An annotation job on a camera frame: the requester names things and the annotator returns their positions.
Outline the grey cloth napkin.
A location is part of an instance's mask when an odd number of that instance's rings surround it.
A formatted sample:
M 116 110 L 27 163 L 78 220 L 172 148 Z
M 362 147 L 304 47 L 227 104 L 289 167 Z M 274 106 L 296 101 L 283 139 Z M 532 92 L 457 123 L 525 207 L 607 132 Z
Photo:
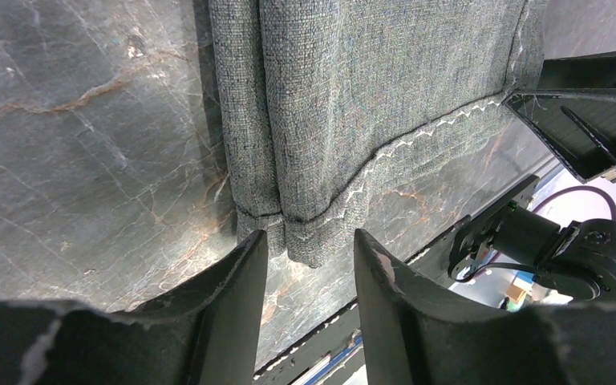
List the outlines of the grey cloth napkin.
M 237 236 L 317 268 L 371 198 L 481 149 L 538 81 L 544 1 L 211 1 Z

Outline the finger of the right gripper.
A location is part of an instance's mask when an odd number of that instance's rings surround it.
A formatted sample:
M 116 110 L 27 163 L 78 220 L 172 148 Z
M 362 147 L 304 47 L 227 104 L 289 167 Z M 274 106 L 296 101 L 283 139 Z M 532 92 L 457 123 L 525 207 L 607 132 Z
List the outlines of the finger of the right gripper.
M 616 51 L 547 59 L 505 106 L 582 183 L 616 183 Z

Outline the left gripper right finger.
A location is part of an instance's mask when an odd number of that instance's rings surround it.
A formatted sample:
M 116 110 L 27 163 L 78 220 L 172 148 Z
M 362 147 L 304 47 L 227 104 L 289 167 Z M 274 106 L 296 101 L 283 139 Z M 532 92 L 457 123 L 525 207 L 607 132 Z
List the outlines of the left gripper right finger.
M 456 294 L 354 234 L 370 384 L 616 384 L 616 302 L 515 313 Z

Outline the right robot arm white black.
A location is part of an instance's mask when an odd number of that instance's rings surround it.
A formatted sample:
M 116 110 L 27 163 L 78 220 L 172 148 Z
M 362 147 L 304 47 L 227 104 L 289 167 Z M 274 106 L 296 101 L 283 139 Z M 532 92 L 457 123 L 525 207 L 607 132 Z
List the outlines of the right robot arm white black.
M 505 106 L 555 155 L 582 187 L 616 183 L 616 51 L 548 59 L 534 89 L 518 89 Z M 448 276 L 467 282 L 486 270 L 489 250 L 507 270 L 578 301 L 616 302 L 616 206 L 610 219 L 561 227 L 525 206 L 536 176 L 499 197 L 458 229 Z

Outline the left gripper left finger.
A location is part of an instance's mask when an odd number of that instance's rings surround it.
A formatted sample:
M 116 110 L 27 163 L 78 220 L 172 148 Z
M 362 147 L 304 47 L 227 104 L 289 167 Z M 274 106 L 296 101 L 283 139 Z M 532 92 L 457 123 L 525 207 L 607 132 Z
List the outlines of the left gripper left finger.
M 249 384 L 267 261 L 267 235 L 257 230 L 131 311 L 0 301 L 0 384 Z

